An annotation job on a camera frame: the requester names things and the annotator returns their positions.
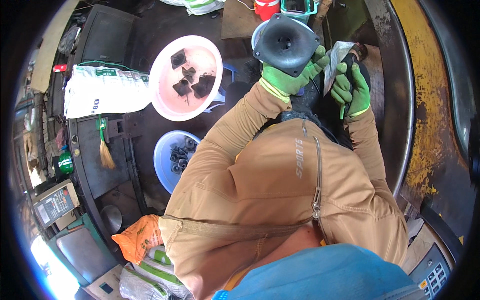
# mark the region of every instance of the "speaker horn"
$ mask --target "speaker horn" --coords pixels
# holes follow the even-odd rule
[[[298,77],[320,45],[320,38],[292,19],[275,13],[255,45],[253,56]]]

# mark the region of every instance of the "green helmet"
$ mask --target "green helmet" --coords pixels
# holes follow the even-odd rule
[[[73,172],[72,155],[70,151],[65,151],[59,156],[59,168],[63,174],[70,174]]]

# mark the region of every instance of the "green string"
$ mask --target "green string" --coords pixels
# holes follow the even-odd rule
[[[91,62],[99,62],[99,63],[103,63],[105,65],[114,65],[114,66],[120,66],[120,67],[123,67],[125,69],[129,69],[130,71],[135,71],[135,72],[139,72],[139,73],[149,73],[149,72],[140,72],[139,70],[134,70],[134,69],[130,69],[129,67],[126,67],[124,65],[120,65],[118,63],[113,63],[113,62],[104,62],[104,61],[101,61],[101,60],[90,60],[90,61],[84,61],[82,63],[79,63],[77,66],[80,66],[80,65],[83,65],[84,63],[91,63]]]

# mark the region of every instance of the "pink plastic basin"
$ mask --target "pink plastic basin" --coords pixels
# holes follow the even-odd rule
[[[187,62],[173,70],[170,57],[182,49],[185,50]],[[193,84],[198,83],[200,75],[215,76],[210,94],[200,99],[195,98],[193,92],[179,96],[172,86],[183,78],[182,67],[195,68]],[[198,116],[217,95],[222,72],[222,57],[210,40],[202,36],[182,36],[174,40],[159,53],[150,71],[148,88],[151,91],[153,107],[164,118],[172,121],[185,121]]]

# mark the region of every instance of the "hand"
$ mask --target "hand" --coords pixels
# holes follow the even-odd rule
[[[338,75],[335,77],[335,82],[332,86],[330,94],[340,106],[340,119],[343,119],[345,114],[345,104],[350,103],[348,109],[348,116],[353,118],[370,107],[370,90],[368,89],[365,78],[360,73],[360,67],[356,62],[352,64],[353,90],[350,93],[350,82],[345,73],[347,72],[347,64],[344,62],[336,66]]]
[[[298,77],[292,77],[264,63],[260,85],[269,93],[288,103],[289,96],[298,93],[302,87],[308,84],[310,79],[313,79],[328,65],[329,61],[329,57],[325,56],[325,48],[318,46],[312,58],[308,61]]]

